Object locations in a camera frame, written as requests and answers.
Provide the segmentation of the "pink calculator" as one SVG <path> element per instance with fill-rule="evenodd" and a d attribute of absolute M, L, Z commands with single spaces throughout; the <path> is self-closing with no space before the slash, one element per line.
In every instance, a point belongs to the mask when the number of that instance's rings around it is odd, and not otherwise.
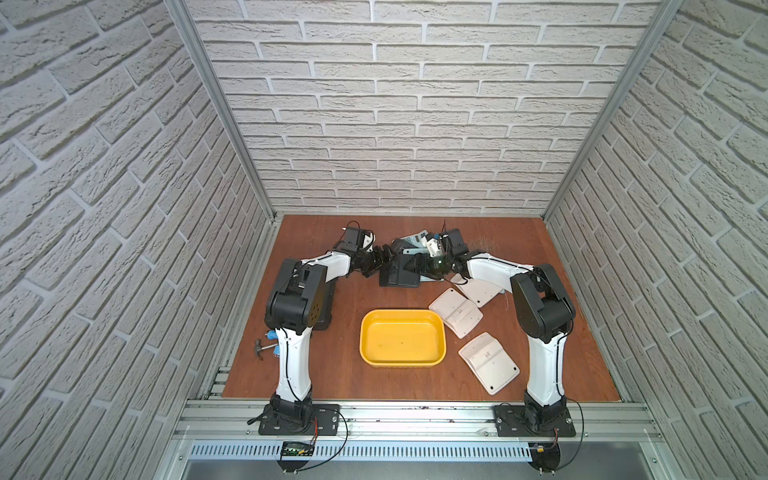
<path fill-rule="evenodd" d="M 467 279 L 460 274 L 455 274 L 450 282 L 477 308 L 482 308 L 497 295 L 504 293 L 504 290 L 501 287 L 496 287 L 490 282 L 478 279 Z"/>

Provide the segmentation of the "left controller board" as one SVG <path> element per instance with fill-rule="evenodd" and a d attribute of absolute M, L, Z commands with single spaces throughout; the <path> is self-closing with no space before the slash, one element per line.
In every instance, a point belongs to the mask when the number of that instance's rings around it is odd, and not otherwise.
<path fill-rule="evenodd" d="M 315 444 L 311 442 L 284 441 L 281 446 L 280 458 L 304 458 L 312 457 Z"/>

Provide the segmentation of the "white calculator middle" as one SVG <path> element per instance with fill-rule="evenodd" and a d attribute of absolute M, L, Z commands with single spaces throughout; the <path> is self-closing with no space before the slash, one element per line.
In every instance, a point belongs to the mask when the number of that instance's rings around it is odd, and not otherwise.
<path fill-rule="evenodd" d="M 429 309 L 459 338 L 466 337 L 482 320 L 483 314 L 475 303 L 450 288 L 439 295 Z"/>

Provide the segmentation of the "white calculator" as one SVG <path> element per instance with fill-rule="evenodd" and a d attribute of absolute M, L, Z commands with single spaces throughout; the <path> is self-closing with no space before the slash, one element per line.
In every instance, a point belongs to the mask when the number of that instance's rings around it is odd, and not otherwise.
<path fill-rule="evenodd" d="M 489 395 L 498 394 L 520 374 L 501 343 L 487 332 L 470 340 L 458 353 Z"/>
<path fill-rule="evenodd" d="M 429 309 L 459 338 L 466 337 L 482 320 L 483 314 L 475 303 L 450 288 L 439 295 Z"/>

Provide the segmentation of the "black calculator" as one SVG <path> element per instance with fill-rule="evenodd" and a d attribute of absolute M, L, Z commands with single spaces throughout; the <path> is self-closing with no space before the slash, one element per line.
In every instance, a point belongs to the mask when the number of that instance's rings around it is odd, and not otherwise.
<path fill-rule="evenodd" d="M 423 255 L 407 254 L 409 245 L 398 239 L 383 248 L 390 253 L 389 261 L 380 269 L 380 287 L 417 288 L 421 284 Z"/>

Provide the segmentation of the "white calculator front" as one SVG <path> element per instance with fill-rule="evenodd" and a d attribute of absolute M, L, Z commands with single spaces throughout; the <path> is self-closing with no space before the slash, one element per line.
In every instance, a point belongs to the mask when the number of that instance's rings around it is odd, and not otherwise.
<path fill-rule="evenodd" d="M 520 374 L 501 343 L 487 332 L 470 340 L 458 353 L 489 395 L 498 394 Z"/>

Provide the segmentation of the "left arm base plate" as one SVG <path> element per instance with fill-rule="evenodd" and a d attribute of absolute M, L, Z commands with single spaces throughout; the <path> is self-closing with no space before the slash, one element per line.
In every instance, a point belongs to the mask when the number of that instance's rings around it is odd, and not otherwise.
<path fill-rule="evenodd" d="M 336 436 L 342 423 L 338 404 L 313 404 L 301 408 L 297 415 L 281 413 L 271 405 L 254 421 L 262 436 Z"/>

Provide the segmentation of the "right controller board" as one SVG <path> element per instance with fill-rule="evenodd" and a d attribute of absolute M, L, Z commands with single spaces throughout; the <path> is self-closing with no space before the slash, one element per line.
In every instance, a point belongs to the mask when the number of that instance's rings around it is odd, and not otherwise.
<path fill-rule="evenodd" d="M 528 444 L 531 461 L 529 465 L 537 472 L 554 474 L 561 462 L 561 449 L 554 444 Z"/>

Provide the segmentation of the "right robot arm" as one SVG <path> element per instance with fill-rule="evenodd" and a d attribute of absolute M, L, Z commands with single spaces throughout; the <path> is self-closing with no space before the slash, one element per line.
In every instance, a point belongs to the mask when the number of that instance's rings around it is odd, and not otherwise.
<path fill-rule="evenodd" d="M 568 413 L 562 375 L 575 307 L 552 265 L 523 265 L 473 252 L 429 259 L 419 270 L 422 276 L 433 279 L 458 273 L 511 293 L 518 323 L 528 337 L 530 355 L 520 419 L 529 431 L 542 432 Z"/>

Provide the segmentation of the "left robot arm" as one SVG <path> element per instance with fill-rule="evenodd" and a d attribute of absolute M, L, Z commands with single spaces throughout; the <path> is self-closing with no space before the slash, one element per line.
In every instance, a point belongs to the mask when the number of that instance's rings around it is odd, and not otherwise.
<path fill-rule="evenodd" d="M 310 340 L 315 328 L 330 322 L 335 282 L 354 271 L 368 277 L 391 258 L 374 246 L 282 263 L 265 312 L 265 324 L 276 333 L 279 348 L 279 380 L 270 398 L 278 419 L 303 427 L 311 422 Z"/>

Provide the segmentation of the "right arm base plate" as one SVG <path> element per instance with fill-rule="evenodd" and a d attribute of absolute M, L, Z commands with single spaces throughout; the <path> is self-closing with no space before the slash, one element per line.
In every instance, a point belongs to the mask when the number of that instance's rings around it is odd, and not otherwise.
<path fill-rule="evenodd" d="M 573 438 L 576 428 L 567 408 L 499 404 L 492 408 L 499 437 Z"/>

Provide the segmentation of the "controller board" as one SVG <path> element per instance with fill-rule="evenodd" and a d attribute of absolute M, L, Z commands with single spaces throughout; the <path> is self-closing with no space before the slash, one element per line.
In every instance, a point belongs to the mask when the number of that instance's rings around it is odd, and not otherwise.
<path fill-rule="evenodd" d="M 281 446 L 280 458 L 304 458 L 312 457 L 315 444 L 311 442 L 284 441 Z"/>
<path fill-rule="evenodd" d="M 554 444 L 528 444 L 531 461 L 529 465 L 537 472 L 554 474 L 561 462 L 561 449 Z"/>

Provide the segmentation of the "black tool case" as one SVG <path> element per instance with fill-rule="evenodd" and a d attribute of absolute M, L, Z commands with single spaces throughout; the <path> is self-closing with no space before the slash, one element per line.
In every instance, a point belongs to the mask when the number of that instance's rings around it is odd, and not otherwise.
<path fill-rule="evenodd" d="M 267 303 L 268 327 L 297 334 L 307 328 L 327 329 L 335 289 L 334 280 L 328 280 L 327 274 L 326 265 L 284 260 Z"/>

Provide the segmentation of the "yellow storage box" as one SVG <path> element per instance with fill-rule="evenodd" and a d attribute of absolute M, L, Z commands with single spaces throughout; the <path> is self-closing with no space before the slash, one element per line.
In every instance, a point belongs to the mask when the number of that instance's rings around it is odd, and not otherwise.
<path fill-rule="evenodd" d="M 447 352 L 443 320 L 429 309 L 377 309 L 361 322 L 359 352 L 376 368 L 430 368 Z"/>

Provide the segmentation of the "grey blue calculator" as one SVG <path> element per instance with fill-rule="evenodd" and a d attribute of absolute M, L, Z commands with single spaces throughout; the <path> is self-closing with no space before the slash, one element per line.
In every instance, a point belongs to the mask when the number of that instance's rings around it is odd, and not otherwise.
<path fill-rule="evenodd" d="M 402 237 L 402 240 L 406 244 L 405 249 L 426 250 L 426 243 L 429 240 L 428 236 L 429 232 L 427 230 L 422 230 L 416 234 Z"/>

